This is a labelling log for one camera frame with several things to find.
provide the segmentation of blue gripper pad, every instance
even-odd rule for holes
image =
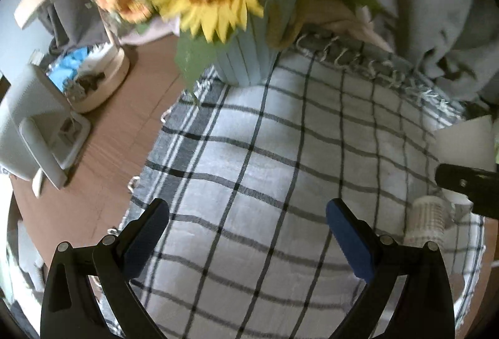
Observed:
[[[326,218],[355,276],[369,284],[374,277],[373,256],[361,237],[358,229],[359,220],[339,198],[328,202]]]

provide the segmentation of wall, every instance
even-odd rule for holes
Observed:
[[[52,36],[36,19],[21,31],[14,19],[14,11],[21,0],[0,0],[0,72],[13,83],[22,74],[34,49],[48,51]]]

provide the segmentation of checkered cloth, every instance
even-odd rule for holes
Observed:
[[[185,97],[173,107],[121,225],[155,197],[170,205],[131,287],[169,338],[328,338],[364,283],[329,231],[326,203],[341,197],[401,243],[410,203],[438,192],[432,131],[446,121],[295,49],[261,86],[227,86],[213,69],[206,77],[201,108]],[[481,267],[483,218],[465,216],[443,245],[448,273],[465,276],[459,325]],[[119,333],[105,299],[102,310]]]

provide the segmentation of white device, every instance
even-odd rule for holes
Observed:
[[[43,175],[61,189],[90,132],[64,95],[36,66],[26,65],[0,103],[0,165],[33,180],[38,197]]]

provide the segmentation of vase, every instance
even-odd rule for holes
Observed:
[[[238,87],[261,84],[272,73],[279,51],[267,45],[266,41],[270,6],[277,4],[279,7],[279,19],[273,31],[282,37],[296,0],[265,0],[264,3],[263,18],[248,14],[246,31],[235,31],[228,42],[216,51],[214,67],[226,84]]]

